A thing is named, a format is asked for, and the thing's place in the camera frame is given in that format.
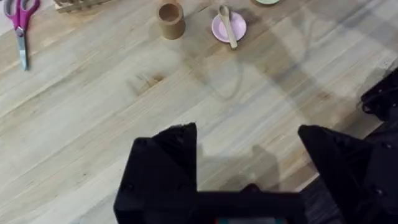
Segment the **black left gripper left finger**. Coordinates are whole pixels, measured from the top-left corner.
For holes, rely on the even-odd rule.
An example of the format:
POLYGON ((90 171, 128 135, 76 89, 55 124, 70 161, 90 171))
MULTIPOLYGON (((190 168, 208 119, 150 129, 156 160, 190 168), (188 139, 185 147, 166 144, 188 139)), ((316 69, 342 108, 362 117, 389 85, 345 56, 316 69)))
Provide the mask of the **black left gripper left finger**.
POLYGON ((147 209, 152 194, 197 190, 197 126, 171 126, 134 140, 113 205, 118 223, 188 223, 190 213, 147 209))

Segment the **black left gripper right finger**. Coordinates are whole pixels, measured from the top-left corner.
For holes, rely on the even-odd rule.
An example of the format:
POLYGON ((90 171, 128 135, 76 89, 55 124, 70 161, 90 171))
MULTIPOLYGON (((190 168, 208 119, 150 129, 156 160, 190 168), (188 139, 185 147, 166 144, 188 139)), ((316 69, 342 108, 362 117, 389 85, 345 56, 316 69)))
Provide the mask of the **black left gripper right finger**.
POLYGON ((301 125, 298 135, 346 223, 397 224, 397 128, 359 139, 301 125))

